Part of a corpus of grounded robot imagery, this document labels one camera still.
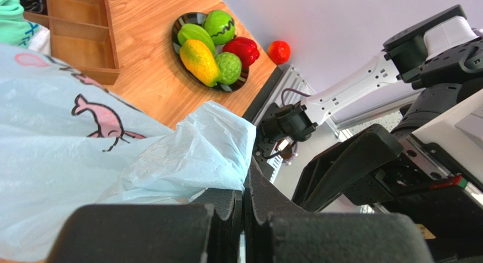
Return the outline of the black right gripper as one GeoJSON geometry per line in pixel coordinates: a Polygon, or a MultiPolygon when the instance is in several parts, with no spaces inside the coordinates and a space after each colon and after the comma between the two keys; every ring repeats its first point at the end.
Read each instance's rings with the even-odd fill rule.
{"type": "Polygon", "coordinates": [[[375,212],[403,214],[423,231],[435,262],[482,262],[482,183],[435,143],[397,140],[373,124],[316,155],[291,199],[318,212],[344,195],[375,212]]]}

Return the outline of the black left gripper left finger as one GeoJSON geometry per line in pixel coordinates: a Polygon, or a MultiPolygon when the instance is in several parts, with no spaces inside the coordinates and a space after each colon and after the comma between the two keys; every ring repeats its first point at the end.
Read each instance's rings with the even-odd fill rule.
{"type": "Polygon", "coordinates": [[[47,262],[237,262],[242,193],[208,189],[187,205],[86,205],[47,262]]]}

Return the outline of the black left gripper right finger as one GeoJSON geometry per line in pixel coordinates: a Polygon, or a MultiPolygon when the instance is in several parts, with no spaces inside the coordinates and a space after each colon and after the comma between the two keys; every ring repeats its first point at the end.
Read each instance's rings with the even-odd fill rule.
{"type": "Polygon", "coordinates": [[[417,226],[400,214],[310,213],[251,161],[245,181],[247,262],[432,262],[417,226]]]}

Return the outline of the orange red wrinkled fruit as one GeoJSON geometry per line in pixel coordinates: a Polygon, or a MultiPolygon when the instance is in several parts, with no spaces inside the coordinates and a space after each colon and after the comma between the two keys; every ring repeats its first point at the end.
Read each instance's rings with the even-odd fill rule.
{"type": "Polygon", "coordinates": [[[276,40],[269,45],[268,56],[276,65],[282,65],[289,61],[291,47],[285,41],[276,40]]]}

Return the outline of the light blue printed plastic bag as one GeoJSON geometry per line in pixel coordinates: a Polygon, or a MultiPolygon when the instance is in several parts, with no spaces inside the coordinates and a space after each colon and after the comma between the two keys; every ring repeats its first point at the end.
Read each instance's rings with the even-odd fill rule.
{"type": "Polygon", "coordinates": [[[56,58],[1,45],[1,258],[47,257],[92,203],[188,203],[242,190],[256,128],[216,102],[176,129],[56,58]]]}

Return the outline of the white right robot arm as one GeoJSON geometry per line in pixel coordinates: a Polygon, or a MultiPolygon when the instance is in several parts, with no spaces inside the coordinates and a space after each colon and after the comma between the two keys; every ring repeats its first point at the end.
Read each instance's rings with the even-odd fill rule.
{"type": "Polygon", "coordinates": [[[339,196],[424,226],[436,262],[482,261],[482,33],[452,6],[388,39],[352,75],[264,119],[256,144],[309,139],[384,86],[419,90],[391,131],[373,124],[316,155],[292,202],[318,212],[339,196]]]}

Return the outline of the green custard apple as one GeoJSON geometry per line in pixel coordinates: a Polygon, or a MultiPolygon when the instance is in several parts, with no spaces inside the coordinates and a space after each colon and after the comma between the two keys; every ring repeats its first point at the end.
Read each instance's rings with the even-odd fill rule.
{"type": "Polygon", "coordinates": [[[221,72],[219,82],[226,85],[235,83],[242,71],[240,58],[233,53],[222,52],[217,54],[214,59],[221,72]]]}

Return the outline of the red bell pepper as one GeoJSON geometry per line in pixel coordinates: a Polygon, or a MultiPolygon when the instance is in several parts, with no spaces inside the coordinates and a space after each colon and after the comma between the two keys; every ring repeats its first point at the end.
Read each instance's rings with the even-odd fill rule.
{"type": "Polygon", "coordinates": [[[234,38],[225,44],[222,50],[237,55],[241,60],[243,69],[250,67],[260,57],[255,41],[246,37],[234,38]]]}

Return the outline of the yellow green mango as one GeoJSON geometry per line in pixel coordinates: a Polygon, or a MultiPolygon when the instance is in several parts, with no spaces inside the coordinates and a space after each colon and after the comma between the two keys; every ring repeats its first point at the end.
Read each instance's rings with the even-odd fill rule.
{"type": "Polygon", "coordinates": [[[180,48],[179,55],[185,68],[202,84],[214,87],[220,80],[221,72],[209,48],[198,40],[187,40],[180,48]]]}

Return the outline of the green watermelon toy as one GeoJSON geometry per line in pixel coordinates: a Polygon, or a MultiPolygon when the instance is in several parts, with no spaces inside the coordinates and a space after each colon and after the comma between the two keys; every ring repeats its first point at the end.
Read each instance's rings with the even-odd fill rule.
{"type": "Polygon", "coordinates": [[[202,26],[215,45],[224,45],[235,37],[234,18],[223,10],[209,12],[202,26]]]}

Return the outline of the light green starfruit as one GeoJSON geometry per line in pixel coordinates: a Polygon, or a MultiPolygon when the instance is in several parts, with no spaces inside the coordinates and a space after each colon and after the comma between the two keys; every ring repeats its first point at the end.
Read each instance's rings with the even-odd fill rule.
{"type": "Polygon", "coordinates": [[[213,55],[216,54],[215,44],[209,34],[199,25],[187,23],[184,24],[177,33],[177,39],[180,45],[187,40],[198,40],[205,44],[213,55]]]}

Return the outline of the brown wooden divided tray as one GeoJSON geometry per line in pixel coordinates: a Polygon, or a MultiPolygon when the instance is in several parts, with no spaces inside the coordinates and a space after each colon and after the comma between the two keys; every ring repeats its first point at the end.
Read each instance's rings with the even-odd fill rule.
{"type": "Polygon", "coordinates": [[[120,75],[108,0],[20,0],[24,17],[50,30],[51,55],[103,85],[120,75]]]}

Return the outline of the teal white sock pair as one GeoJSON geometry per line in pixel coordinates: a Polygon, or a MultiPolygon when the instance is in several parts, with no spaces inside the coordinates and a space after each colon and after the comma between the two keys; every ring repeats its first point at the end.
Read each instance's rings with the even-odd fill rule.
{"type": "Polygon", "coordinates": [[[24,18],[20,0],[1,0],[1,43],[51,55],[50,30],[24,18]]]}

